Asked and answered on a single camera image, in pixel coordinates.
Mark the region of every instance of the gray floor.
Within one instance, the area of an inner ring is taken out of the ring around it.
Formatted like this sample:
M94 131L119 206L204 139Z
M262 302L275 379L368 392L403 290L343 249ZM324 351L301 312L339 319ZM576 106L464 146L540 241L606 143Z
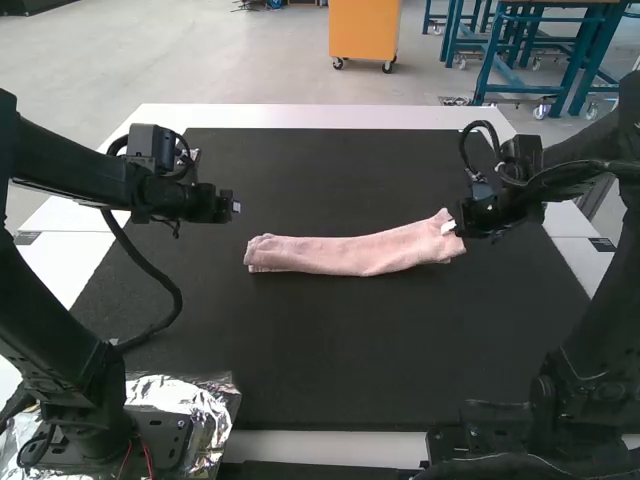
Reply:
M435 1L433 10L445 5ZM441 37L421 35L424 0L405 0L393 75L368 62L334 71L326 8L231 8L230 0L81 0L30 18L0 18L0 86L18 95L25 117L90 147L142 103L437 105L439 95L473 92L479 63L445 69ZM610 68L631 68L637 38L625 22L607 57ZM557 82L562 65L545 62L525 75ZM546 144L585 125L569 117L538 122L528 106L502 110L518 131L539 133ZM44 198L12 189L9 230ZM615 200L603 224L611 231L621 211Z

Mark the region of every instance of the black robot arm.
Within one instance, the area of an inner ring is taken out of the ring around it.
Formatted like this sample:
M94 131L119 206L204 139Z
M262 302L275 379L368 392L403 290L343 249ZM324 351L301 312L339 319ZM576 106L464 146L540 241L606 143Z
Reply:
M541 222L545 202L614 174L628 207L622 236L586 314L532 379L529 402L468 401L459 426L428 433L433 466L416 478L631 478L640 452L620 437L640 428L640 72L620 82L617 110L568 140L543 149L539 137L517 135L494 150L497 182L469 168L461 142L472 194L460 235L497 239Z
M180 310L180 292L126 244L110 210L131 211L137 223L154 219L226 223L239 211L239 203L230 190L217 191L214 185L197 181L198 152L171 130L134 124L129 135L103 155L21 118L16 106L16 98L0 90L0 218L4 221L10 180L100 208L134 261L174 295L168 321L113 347L71 316L25 263L11 235L0 229L0 354L21 372L19 391L24 394L14 396L3 413L20 411L25 399L33 397L40 401L44 420L20 451L18 464L58 470L103 465L124 454L133 438L142 438L152 454L162 450L159 443L175 438L175 449L181 452L188 441L188 416L149 418L149 412L123 408L125 349L121 348L138 345L173 321ZM182 148L176 147L177 140ZM126 153L118 155L125 146ZM166 439L157 430L154 435L145 433L150 422L184 427ZM155 460L158 469L170 470L179 463L180 453L164 460L156 455ZM140 463L135 458L131 462L131 468ZM147 469L146 464L140 467Z

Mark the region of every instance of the orange cabinet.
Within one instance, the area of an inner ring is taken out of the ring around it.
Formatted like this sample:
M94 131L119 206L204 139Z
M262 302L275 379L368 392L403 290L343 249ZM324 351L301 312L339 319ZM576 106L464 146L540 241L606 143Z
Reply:
M329 55L334 67L359 58L383 60L391 67L398 50L401 4L402 0L330 0Z

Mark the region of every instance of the black foam mat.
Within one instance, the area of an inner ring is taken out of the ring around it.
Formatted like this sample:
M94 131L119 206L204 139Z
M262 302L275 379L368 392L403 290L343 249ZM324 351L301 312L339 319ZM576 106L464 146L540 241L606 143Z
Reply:
M454 211L468 195L457 131L189 130L200 180L233 188L228 225L127 225L183 289L170 330L127 357L130 370L231 370L248 429L408 430L453 422L467 398L514 402L569 333L587 296L539 225L496 245L467 241L448 265L373 278L251 275L265 232L352 236ZM489 171L491 149L469 139ZM115 245L73 307L104 338L127 338L170 300Z
M393 468L304 465L296 463L223 463L217 480L410 480L417 471Z

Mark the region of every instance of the folded towel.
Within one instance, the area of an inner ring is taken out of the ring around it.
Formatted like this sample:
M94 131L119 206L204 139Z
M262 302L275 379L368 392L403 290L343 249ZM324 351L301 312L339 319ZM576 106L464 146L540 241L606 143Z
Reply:
M306 272L371 277L424 263L449 263L464 253L450 231L446 208L403 227L352 238L282 237L266 233L249 242L244 264L251 273Z

